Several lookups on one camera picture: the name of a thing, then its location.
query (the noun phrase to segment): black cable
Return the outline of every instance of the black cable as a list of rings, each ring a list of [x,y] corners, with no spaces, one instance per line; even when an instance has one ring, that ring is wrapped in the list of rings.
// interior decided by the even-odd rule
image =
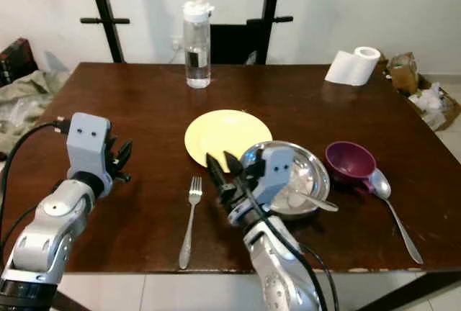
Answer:
[[[318,255],[318,253],[316,253],[314,251],[313,248],[311,248],[309,245],[306,245],[306,244],[303,244],[303,243],[299,243],[301,248],[304,250],[304,251],[307,251],[309,252],[312,256],[314,256],[314,258],[317,260],[317,262],[320,263],[320,265],[322,266],[322,270],[323,272],[325,273],[327,279],[328,279],[328,282],[330,284],[330,288],[331,288],[331,294],[333,295],[333,303],[334,303],[334,309],[335,311],[339,311],[339,299],[338,299],[338,292],[336,291],[336,286],[334,284],[334,281],[333,281],[333,277],[331,275],[331,272],[330,272],[330,269],[329,267],[326,265],[326,263],[322,260],[322,258]]]
[[[4,268],[5,267],[5,263],[4,263],[4,249],[5,249],[5,246],[6,246],[6,243],[8,242],[8,239],[9,237],[11,236],[11,234],[13,233],[14,229],[16,228],[16,226],[18,226],[18,224],[23,221],[24,218],[26,218],[26,216],[28,216],[28,214],[30,214],[31,212],[33,212],[35,210],[35,208],[37,208],[37,205],[34,205],[33,207],[29,208],[24,214],[22,214],[21,216],[19,216],[16,221],[14,221],[14,224],[9,228],[8,232],[6,232],[6,235],[5,235],[5,238],[1,241],[0,243],[0,262],[1,262],[1,267]]]
[[[306,261],[305,257],[291,245],[288,240],[286,240],[283,235],[280,234],[280,232],[273,226],[273,224],[267,219],[266,214],[264,213],[264,210],[261,208],[261,206],[258,204],[258,202],[254,199],[253,194],[251,193],[250,189],[247,187],[245,184],[245,181],[240,181],[241,182],[241,187],[245,191],[246,196],[251,202],[251,205],[253,208],[256,210],[258,213],[258,216],[264,221],[266,226],[270,229],[272,234],[275,235],[275,237],[279,240],[279,242],[284,245],[291,254],[296,257],[296,259],[301,262],[301,264],[304,266],[305,270],[308,272],[310,279],[312,280],[312,283],[314,285],[315,291],[317,292],[318,296],[318,301],[320,302],[320,306],[322,311],[327,311],[326,307],[326,302],[325,302],[325,297],[323,296],[323,292],[321,289],[320,284],[318,283],[317,276],[315,276],[314,271],[312,270],[312,267],[309,265],[309,263]]]
[[[3,167],[3,171],[1,173],[1,183],[0,183],[0,237],[1,237],[1,229],[3,225],[3,213],[4,213],[4,208],[5,208],[5,201],[6,201],[6,188],[7,188],[7,182],[8,182],[8,174],[9,174],[9,169],[12,165],[13,158],[16,155],[17,151],[19,148],[21,148],[21,145],[24,143],[24,141],[30,137],[32,134],[36,133],[38,130],[43,129],[44,127],[49,127],[49,126],[55,126],[56,122],[47,122],[45,124],[38,125],[37,127],[34,127],[30,131],[27,131],[14,145],[12,151],[9,153],[8,158],[6,159],[5,166]]]

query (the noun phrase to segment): wooden table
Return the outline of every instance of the wooden table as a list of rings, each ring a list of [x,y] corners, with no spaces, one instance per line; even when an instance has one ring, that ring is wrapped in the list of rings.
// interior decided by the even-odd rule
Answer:
[[[240,230],[228,224],[206,170],[184,147],[187,125],[215,109],[253,114],[274,139],[301,145],[321,159],[337,140],[359,143],[375,155],[424,265],[411,260],[382,201],[334,187],[328,199],[339,212],[288,224],[332,270],[459,269],[461,165],[379,71],[365,86],[350,87],[325,82],[326,70],[213,66],[212,83],[195,90],[185,84],[183,66],[82,63],[40,121],[74,112],[110,119],[120,140],[134,141],[125,167],[133,180],[98,201],[67,271],[178,271],[192,175],[203,177],[205,195],[196,209],[188,271],[252,271]],[[65,178],[67,168],[64,137],[43,130],[30,138],[12,166],[4,228]]]

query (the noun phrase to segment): white bottle cap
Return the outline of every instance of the white bottle cap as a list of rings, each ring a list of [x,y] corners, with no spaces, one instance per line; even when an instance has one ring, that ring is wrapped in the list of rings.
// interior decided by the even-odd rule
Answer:
[[[206,21],[214,9],[207,0],[188,1],[182,7],[184,19],[192,23]]]

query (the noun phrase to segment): metal fork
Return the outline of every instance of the metal fork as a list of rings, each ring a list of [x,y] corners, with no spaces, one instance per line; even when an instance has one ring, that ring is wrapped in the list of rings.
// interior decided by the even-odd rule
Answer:
[[[192,177],[189,190],[190,216],[189,224],[187,225],[186,236],[182,243],[181,252],[179,253],[179,267],[185,269],[190,259],[190,248],[192,245],[192,222],[194,221],[195,206],[202,198],[202,178],[199,176]]]

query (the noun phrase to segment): electrical outlet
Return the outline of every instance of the electrical outlet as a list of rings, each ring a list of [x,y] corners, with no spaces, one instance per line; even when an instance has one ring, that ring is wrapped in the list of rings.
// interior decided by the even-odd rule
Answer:
[[[184,43],[181,35],[171,36],[171,49],[175,52],[184,48]]]

